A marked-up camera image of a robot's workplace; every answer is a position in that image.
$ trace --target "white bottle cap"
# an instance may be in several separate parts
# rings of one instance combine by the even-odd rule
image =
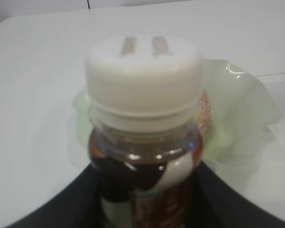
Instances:
[[[90,117],[112,128],[160,132],[194,118],[202,87],[203,58],[186,40],[161,36],[115,37],[86,60]]]

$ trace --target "black object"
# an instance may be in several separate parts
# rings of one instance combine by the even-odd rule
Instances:
[[[51,201],[9,228],[100,228],[99,176],[85,170]],[[285,222],[241,197],[205,164],[191,176],[194,185],[190,228],[285,228]]]

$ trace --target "pale green wavy bowl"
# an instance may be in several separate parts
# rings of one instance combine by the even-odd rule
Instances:
[[[281,119],[275,102],[256,77],[225,60],[205,60],[204,86],[212,109],[204,162],[212,169],[249,162],[258,154],[263,129]],[[93,128],[86,89],[76,96],[73,106],[77,140],[86,147]]]

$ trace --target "white wall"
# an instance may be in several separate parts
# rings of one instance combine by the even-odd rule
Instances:
[[[86,0],[0,0],[0,22],[18,15],[87,9]]]
[[[89,0],[91,8],[134,6],[184,0]],[[87,9],[87,0],[0,0],[0,22],[18,15]]]

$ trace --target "plastic bottle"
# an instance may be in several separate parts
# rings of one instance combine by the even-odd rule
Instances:
[[[88,150],[107,227],[185,226],[202,154],[202,68],[195,45],[173,37],[115,37],[90,50]]]

